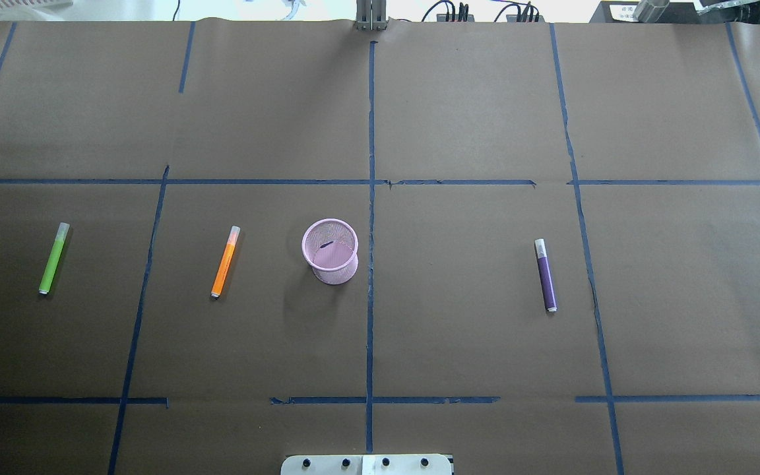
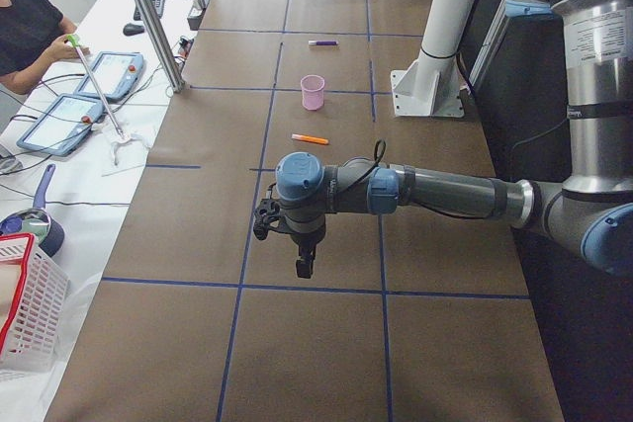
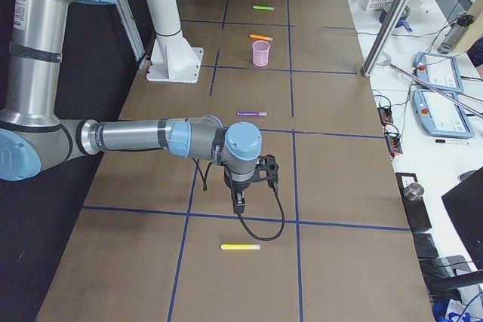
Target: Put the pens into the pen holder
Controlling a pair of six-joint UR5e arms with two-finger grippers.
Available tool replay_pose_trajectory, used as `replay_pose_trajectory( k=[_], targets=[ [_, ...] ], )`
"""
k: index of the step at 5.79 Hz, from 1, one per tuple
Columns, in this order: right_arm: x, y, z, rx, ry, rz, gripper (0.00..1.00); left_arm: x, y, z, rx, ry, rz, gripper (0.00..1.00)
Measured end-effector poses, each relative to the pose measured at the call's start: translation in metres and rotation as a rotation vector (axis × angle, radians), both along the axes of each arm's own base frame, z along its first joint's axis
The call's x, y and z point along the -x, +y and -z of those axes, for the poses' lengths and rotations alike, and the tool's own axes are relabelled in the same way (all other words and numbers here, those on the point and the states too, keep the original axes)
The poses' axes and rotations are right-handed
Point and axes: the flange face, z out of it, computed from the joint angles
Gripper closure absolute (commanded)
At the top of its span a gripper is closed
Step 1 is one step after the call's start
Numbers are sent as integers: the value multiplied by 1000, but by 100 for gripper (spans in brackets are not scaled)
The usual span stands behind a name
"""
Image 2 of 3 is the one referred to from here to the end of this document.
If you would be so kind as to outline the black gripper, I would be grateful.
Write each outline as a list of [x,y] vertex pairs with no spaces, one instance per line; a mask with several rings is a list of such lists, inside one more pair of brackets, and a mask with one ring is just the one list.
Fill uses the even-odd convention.
[[298,278],[310,278],[313,275],[313,258],[317,254],[317,245],[323,240],[323,231],[294,233],[291,239],[298,246],[296,274]]

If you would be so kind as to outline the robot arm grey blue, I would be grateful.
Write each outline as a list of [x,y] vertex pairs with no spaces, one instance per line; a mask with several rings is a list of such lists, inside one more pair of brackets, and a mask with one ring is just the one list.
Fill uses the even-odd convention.
[[588,264],[632,272],[632,0],[504,0],[509,17],[563,20],[571,175],[561,183],[515,183],[384,164],[375,156],[324,166],[294,152],[254,214],[253,231],[298,245],[297,273],[313,273],[330,213],[386,214],[419,206],[450,217],[502,219],[545,235]]

